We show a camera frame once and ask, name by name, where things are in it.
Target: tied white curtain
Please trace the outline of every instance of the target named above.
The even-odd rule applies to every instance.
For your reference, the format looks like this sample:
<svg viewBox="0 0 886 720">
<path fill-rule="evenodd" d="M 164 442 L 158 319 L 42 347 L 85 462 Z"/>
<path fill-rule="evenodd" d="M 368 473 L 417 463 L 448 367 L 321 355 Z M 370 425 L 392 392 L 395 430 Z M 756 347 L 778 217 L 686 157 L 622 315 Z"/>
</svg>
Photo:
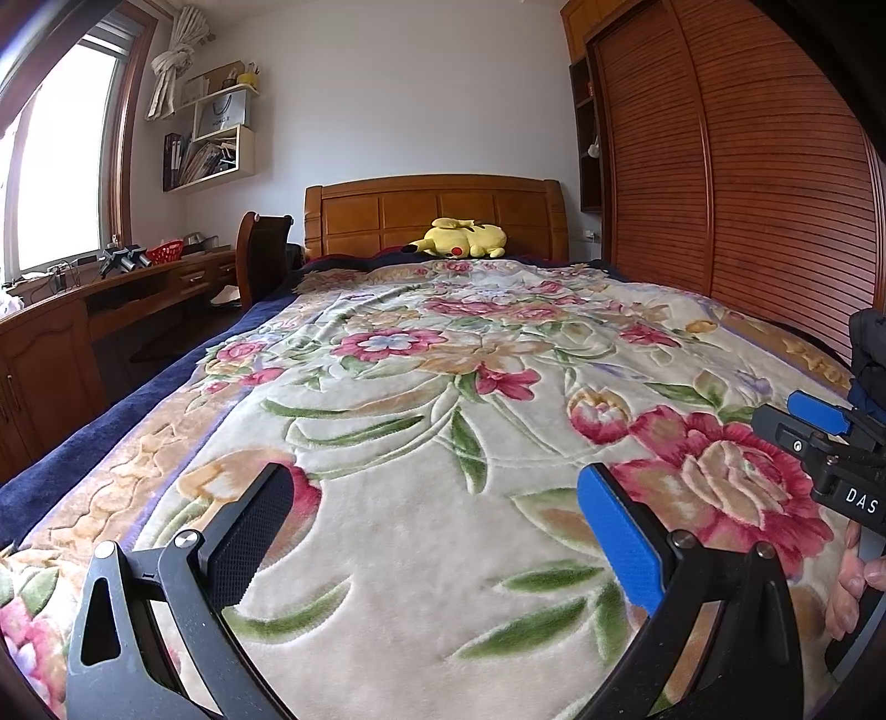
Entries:
<svg viewBox="0 0 886 720">
<path fill-rule="evenodd" d="M 175 80 L 194 61 L 194 48 L 209 36 L 206 15 L 193 5 L 185 5 L 172 28 L 169 50 L 151 62 L 157 85 L 148 107 L 148 120 L 157 120 L 175 112 Z"/>
</svg>

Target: headboard panel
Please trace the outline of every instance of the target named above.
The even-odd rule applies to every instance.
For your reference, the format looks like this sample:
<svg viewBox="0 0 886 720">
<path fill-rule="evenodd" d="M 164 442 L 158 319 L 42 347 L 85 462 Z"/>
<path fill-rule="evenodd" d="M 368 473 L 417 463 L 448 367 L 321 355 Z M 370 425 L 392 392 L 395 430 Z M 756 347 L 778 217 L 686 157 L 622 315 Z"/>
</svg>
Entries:
<svg viewBox="0 0 886 720">
<path fill-rule="evenodd" d="M 439 217 L 500 225 L 511 255 L 569 259 L 560 184 L 495 175 L 381 177 L 309 187 L 305 245 L 312 258 L 372 257 L 421 239 Z"/>
</svg>

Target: wooden desk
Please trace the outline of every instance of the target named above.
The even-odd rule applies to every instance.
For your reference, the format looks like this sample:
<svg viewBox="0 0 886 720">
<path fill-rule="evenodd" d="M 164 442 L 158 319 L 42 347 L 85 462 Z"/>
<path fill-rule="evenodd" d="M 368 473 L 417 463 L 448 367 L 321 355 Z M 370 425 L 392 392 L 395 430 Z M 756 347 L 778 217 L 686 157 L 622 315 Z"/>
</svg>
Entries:
<svg viewBox="0 0 886 720">
<path fill-rule="evenodd" d="M 0 484 L 107 410 L 93 342 L 237 283 L 234 253 L 99 280 L 0 320 Z"/>
</svg>

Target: blue bedsheet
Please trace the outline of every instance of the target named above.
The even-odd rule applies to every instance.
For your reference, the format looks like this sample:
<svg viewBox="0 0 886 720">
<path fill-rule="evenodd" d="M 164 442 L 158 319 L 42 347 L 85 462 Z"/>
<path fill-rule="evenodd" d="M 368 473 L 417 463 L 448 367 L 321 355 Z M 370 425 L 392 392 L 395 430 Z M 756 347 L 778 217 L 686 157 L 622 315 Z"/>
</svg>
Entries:
<svg viewBox="0 0 886 720">
<path fill-rule="evenodd" d="M 301 270 L 293 272 L 276 293 L 257 303 L 230 330 L 192 350 L 100 418 L 72 435 L 40 462 L 0 488 L 0 549 L 10 543 L 20 543 L 30 529 L 161 400 L 187 382 L 199 360 L 206 354 L 207 348 L 218 345 L 231 335 L 254 330 L 290 305 L 297 297 L 291 289 L 305 274 L 334 268 L 369 272 L 388 265 L 432 259 L 434 258 L 428 255 L 406 253 L 383 254 L 371 260 L 333 255 L 310 262 Z M 556 263 L 520 260 L 526 264 L 556 266 Z M 615 279 L 624 279 L 603 262 L 589 264 L 607 270 Z"/>
</svg>

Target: yellow plush toy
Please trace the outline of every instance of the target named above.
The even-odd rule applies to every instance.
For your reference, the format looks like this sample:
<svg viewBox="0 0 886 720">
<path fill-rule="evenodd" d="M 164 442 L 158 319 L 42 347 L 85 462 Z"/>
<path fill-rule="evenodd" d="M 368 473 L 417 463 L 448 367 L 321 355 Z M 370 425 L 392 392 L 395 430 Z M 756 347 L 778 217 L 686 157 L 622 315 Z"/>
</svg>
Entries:
<svg viewBox="0 0 886 720">
<path fill-rule="evenodd" d="M 495 225 L 442 217 L 433 222 L 423 240 L 409 243 L 404 253 L 427 251 L 440 257 L 501 257 L 508 236 Z"/>
</svg>

